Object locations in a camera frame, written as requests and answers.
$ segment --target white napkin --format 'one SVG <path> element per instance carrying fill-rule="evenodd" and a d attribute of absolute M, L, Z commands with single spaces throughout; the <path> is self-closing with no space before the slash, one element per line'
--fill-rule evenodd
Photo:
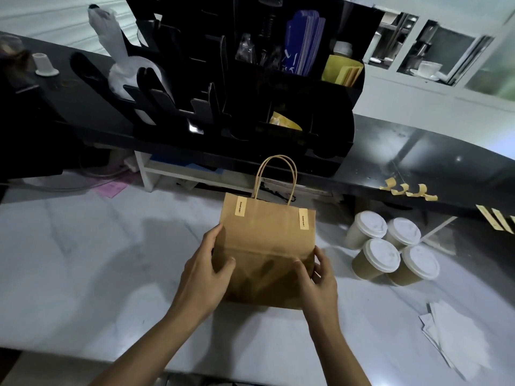
<path fill-rule="evenodd" d="M 440 351 L 449 367 L 464 380 L 475 377 L 481 366 L 491 368 L 485 335 L 468 317 L 448 303 L 430 303 L 431 313 L 420 316 L 422 332 Z"/>
<path fill-rule="evenodd" d="M 173 101 L 174 99 L 171 95 L 170 88 L 159 67 L 146 58 L 128 56 L 122 29 L 116 20 L 116 12 L 112 9 L 88 8 L 87 14 L 89 16 L 90 25 L 98 35 L 100 44 L 106 49 L 115 62 L 109 71 L 108 77 L 111 90 L 123 99 L 134 101 L 124 89 L 124 85 L 138 86 L 136 76 L 139 68 L 150 67 L 154 69 L 159 81 L 161 81 L 164 89 Z M 135 111 L 145 123 L 155 124 L 145 111 Z"/>

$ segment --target white plastic lid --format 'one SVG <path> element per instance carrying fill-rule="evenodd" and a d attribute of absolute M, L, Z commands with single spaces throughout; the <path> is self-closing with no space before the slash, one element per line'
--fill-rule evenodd
<path fill-rule="evenodd" d="M 362 211 L 356 214 L 355 220 L 359 230 L 372 238 L 383 238 L 388 230 L 383 217 L 373 211 Z"/>
<path fill-rule="evenodd" d="M 420 230 L 409 219 L 394 218 L 388 223 L 388 229 L 392 236 L 404 245 L 417 245 L 420 242 Z"/>
<path fill-rule="evenodd" d="M 334 44 L 333 52 L 341 54 L 345 57 L 352 57 L 352 44 L 349 42 L 341 42 L 339 40 Z"/>
<path fill-rule="evenodd" d="M 425 246 L 413 246 L 403 249 L 404 264 L 422 279 L 435 279 L 440 273 L 440 264 L 433 252 Z"/>
<path fill-rule="evenodd" d="M 401 255 L 395 246 L 380 238 L 368 240 L 363 253 L 370 264 L 382 272 L 394 272 L 401 263 Z"/>

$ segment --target pink paper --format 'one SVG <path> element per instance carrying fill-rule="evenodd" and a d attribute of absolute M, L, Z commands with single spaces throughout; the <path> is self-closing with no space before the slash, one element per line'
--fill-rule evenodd
<path fill-rule="evenodd" d="M 139 176 L 139 173 L 129 173 L 118 180 L 111 181 L 110 183 L 101 185 L 100 187 L 95 187 L 94 190 L 97 194 L 111 199 L 127 188 L 137 176 Z"/>

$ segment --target stack of paper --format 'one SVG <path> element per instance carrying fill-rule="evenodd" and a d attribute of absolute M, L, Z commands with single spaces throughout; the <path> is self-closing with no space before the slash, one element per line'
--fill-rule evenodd
<path fill-rule="evenodd" d="M 475 377 L 481 366 L 491 369 L 483 331 L 444 301 L 430 303 L 431 313 L 420 316 L 422 332 L 440 351 L 450 368 L 464 380 Z"/>
<path fill-rule="evenodd" d="M 360 61 L 339 55 L 330 55 L 322 73 L 322 81 L 351 87 L 361 74 L 364 65 Z"/>
<path fill-rule="evenodd" d="M 297 11 L 286 25 L 283 71 L 307 76 L 315 62 L 325 19 L 317 11 Z"/>

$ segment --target hand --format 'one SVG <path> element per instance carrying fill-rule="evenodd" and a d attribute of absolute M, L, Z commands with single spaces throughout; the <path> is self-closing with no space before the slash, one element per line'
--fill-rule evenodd
<path fill-rule="evenodd" d="M 315 255 L 320 264 L 315 263 L 311 278 L 302 261 L 296 259 L 293 262 L 299 278 L 302 311 L 312 336 L 313 333 L 340 331 L 338 291 L 333 269 L 329 259 L 318 246 L 315 246 Z"/>
<path fill-rule="evenodd" d="M 222 227 L 219 223 L 205 233 L 197 251 L 186 262 L 177 294 L 168 311 L 168 315 L 172 316 L 184 312 L 195 327 L 216 309 L 227 291 L 236 266 L 236 260 L 232 258 L 226 261 L 218 273 L 213 271 L 211 251 Z"/>

